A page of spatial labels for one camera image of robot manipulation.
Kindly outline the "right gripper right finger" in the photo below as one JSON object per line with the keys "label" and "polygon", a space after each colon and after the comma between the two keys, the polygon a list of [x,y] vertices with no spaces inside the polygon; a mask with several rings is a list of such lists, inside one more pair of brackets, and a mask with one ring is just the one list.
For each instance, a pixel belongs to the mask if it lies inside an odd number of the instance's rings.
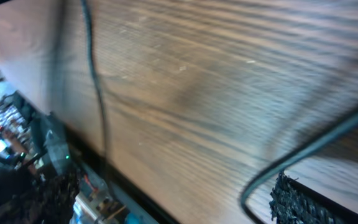
{"label": "right gripper right finger", "polygon": [[280,172],[269,203],[278,224],[358,224],[358,213]]}

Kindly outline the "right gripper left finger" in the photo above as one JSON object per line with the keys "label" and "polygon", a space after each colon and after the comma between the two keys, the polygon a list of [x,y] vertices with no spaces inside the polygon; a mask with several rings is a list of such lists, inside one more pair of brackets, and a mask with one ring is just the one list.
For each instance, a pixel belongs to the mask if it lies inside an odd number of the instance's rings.
{"label": "right gripper left finger", "polygon": [[0,224],[69,223],[80,192],[76,171],[56,176],[32,187],[0,207]]}

